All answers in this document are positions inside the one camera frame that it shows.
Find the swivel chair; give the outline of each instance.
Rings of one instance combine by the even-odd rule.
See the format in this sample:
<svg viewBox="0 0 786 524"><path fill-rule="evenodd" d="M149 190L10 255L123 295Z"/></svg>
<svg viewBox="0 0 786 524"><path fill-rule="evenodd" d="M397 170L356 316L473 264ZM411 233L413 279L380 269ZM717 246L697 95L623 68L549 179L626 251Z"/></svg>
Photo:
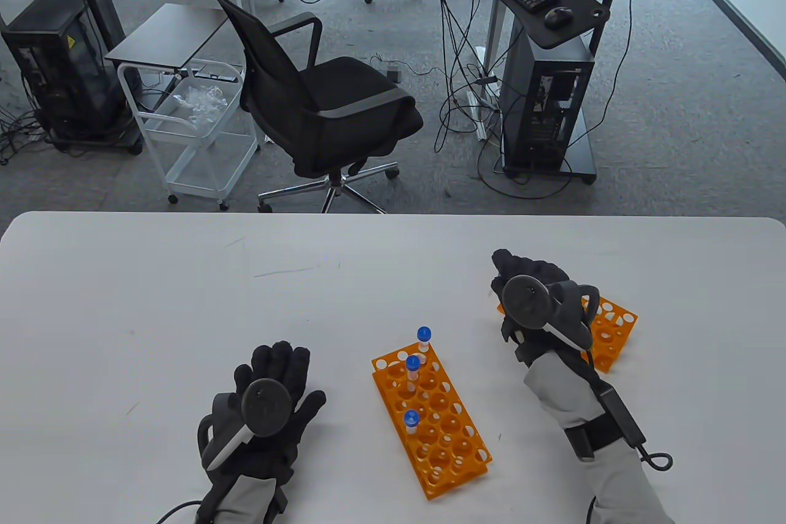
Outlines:
<svg viewBox="0 0 786 524"><path fill-rule="evenodd" d="M323 213L342 194L385 213L350 184L379 173L388 179L399 175L398 162L361 169L368 158L390 154L396 142L423 126L415 98L354 58L339 57L317 65L322 21L311 13L266 27L232 2L216 1L245 50L241 108L292 156L297 176L322 178L261 193L258 211L272 212L267 203L272 198L326 190ZM307 25L312 26L308 61L306 69L298 71L276 38Z"/></svg>

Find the chair backrest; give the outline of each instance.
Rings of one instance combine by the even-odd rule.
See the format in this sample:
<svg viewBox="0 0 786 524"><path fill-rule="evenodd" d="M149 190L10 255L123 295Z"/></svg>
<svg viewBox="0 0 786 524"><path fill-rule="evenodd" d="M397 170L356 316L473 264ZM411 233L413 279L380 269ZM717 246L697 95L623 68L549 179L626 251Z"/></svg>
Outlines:
<svg viewBox="0 0 786 524"><path fill-rule="evenodd" d="M316 111L292 60L258 18L228 0L216 0L238 33L246 55L241 107L293 158L302 144L303 111Z"/></svg>

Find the baseboard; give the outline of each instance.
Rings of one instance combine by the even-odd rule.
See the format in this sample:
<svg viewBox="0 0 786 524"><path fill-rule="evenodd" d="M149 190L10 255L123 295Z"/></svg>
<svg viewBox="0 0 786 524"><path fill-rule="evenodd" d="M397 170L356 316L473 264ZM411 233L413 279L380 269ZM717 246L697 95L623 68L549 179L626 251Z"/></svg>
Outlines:
<svg viewBox="0 0 786 524"><path fill-rule="evenodd" d="M769 61L772 67L786 80L786 58L775 49L772 44L767 41L767 38L759 32L759 30L745 18L732 2L729 0L712 0L723 11L723 13L734 23L736 27L746 36L758 49L758 52L764 56L764 59Z"/></svg>

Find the gray sleeve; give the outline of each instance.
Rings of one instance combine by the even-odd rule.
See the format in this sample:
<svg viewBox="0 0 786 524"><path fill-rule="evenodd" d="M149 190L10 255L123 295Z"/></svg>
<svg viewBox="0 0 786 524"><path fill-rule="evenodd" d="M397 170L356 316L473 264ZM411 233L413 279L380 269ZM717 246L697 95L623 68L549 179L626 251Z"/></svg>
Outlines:
<svg viewBox="0 0 786 524"><path fill-rule="evenodd" d="M275 479L239 476L220 502L214 524L262 524L275 492Z"/></svg>
<svg viewBox="0 0 786 524"><path fill-rule="evenodd" d="M590 384L554 352L532 363L524 384L562 429L604 413ZM577 463L597 497L590 524L674 524L647 480L638 453L625 440L596 451L593 460Z"/></svg>

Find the test tube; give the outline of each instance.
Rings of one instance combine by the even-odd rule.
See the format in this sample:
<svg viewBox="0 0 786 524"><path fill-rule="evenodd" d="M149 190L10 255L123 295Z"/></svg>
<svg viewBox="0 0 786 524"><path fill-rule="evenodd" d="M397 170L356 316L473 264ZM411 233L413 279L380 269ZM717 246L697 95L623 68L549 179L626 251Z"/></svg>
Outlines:
<svg viewBox="0 0 786 524"><path fill-rule="evenodd" d="M407 358L407 378L410 381L418 380L418 372L421 370L421 359L412 355Z"/></svg>
<svg viewBox="0 0 786 524"><path fill-rule="evenodd" d="M432 338L432 331L423 326L418 330L418 350L422 353L429 352L429 340Z"/></svg>
<svg viewBox="0 0 786 524"><path fill-rule="evenodd" d="M418 424L420 422L421 415L415 409L410 409L410 411L404 414L404 425L407 426L407 434L418 433Z"/></svg>

